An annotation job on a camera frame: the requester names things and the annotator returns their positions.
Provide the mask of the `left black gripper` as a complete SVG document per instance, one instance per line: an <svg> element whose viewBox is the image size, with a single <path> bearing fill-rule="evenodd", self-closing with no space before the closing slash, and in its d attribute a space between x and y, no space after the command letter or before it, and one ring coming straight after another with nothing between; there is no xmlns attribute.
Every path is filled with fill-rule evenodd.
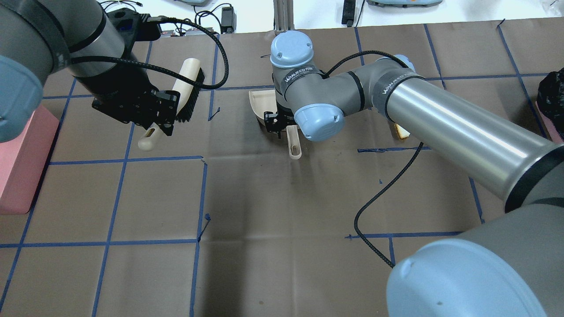
<svg viewBox="0 0 564 317"><path fill-rule="evenodd" d="M121 91L106 97L104 100L95 98L91 106L124 124L133 123L147 130L153 123L158 123L165 115L158 115L157 111L165 109L164 92L149 84L143 88Z"/></svg>

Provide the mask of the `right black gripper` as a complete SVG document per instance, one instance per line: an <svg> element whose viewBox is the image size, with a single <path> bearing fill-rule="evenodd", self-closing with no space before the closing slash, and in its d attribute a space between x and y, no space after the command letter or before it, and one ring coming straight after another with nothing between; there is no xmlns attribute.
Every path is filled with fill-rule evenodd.
<svg viewBox="0 0 564 317"><path fill-rule="evenodd" d="M277 106L276 112L264 111L263 121L266 131L277 135L281 135L286 127L296 124L294 113L289 108L282 106Z"/></svg>

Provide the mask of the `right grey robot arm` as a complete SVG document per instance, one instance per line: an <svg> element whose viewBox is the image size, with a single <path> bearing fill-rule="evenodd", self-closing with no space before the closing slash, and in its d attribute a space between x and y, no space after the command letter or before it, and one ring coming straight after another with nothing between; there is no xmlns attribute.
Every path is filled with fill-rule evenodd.
<svg viewBox="0 0 564 317"><path fill-rule="evenodd" d="M346 116L374 107L504 200L506 213L394 264L389 316L561 317L563 145L430 84L402 55L379 55L330 77L306 34L278 34L270 54L278 112L265 114L266 127L296 124L322 142Z"/></svg>

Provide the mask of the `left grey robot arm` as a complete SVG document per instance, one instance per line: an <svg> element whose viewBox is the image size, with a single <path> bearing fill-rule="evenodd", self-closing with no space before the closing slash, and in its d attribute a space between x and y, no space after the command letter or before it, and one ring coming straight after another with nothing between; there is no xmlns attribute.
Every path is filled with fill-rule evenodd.
<svg viewBox="0 0 564 317"><path fill-rule="evenodd" d="M159 90L133 54L160 38L163 17L105 12L95 0L1 2L1 141L19 136L40 105L45 81L68 70L93 96L91 106L123 124L171 136L181 94Z"/></svg>

